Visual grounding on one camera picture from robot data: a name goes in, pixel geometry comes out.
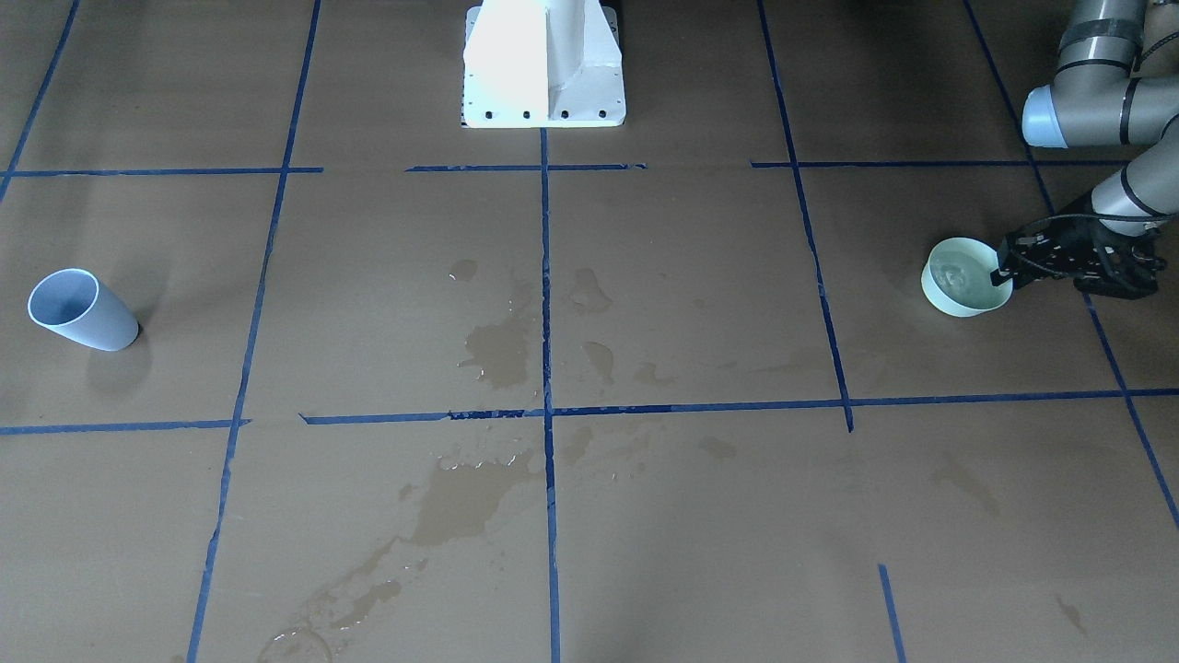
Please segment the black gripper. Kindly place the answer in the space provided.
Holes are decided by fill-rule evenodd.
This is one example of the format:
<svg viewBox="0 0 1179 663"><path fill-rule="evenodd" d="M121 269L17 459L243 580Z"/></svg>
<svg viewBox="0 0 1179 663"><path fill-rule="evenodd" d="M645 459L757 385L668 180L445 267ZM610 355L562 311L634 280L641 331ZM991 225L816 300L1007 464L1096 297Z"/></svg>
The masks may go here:
<svg viewBox="0 0 1179 663"><path fill-rule="evenodd" d="M1019 227L999 243L992 285L1015 289L1041 280L1071 280L1098 297L1144 298L1159 291L1161 231L1153 218L1142 235L1112 230L1112 215L1058 214Z"/></svg>

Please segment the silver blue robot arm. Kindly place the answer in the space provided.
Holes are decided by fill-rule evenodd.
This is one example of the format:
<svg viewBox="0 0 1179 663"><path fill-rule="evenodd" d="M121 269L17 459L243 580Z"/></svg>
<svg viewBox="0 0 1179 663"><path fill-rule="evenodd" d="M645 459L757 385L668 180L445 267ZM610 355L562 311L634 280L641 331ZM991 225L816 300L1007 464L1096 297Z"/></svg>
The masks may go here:
<svg viewBox="0 0 1179 663"><path fill-rule="evenodd" d="M1078 1L1058 42L1050 84L1032 88L1021 130L1038 147L1137 145L1138 155L1058 214L1008 232L992 285L1071 280L1098 297L1142 298L1167 261L1155 251L1175 222L1175 76L1138 76L1154 54L1144 1Z"/></svg>

